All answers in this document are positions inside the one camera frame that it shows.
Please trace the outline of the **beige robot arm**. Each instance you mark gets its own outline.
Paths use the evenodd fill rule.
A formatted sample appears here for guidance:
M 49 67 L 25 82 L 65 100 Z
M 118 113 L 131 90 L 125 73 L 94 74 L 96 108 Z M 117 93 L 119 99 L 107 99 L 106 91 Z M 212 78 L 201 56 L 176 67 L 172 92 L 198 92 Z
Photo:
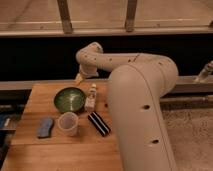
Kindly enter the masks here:
M 124 171 L 178 171 L 163 120 L 160 98 L 178 78 L 168 57 L 105 53 L 93 42 L 76 54 L 78 82 L 108 71 L 107 103 Z

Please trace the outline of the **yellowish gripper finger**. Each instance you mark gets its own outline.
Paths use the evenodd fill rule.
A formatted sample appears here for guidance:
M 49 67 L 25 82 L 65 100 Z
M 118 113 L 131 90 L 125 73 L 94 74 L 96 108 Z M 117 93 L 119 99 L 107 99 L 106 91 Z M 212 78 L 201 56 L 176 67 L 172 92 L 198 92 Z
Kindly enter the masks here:
M 75 78 L 75 83 L 76 85 L 80 85 L 80 83 L 83 81 L 83 76 L 81 74 L 77 74 L 76 78 Z

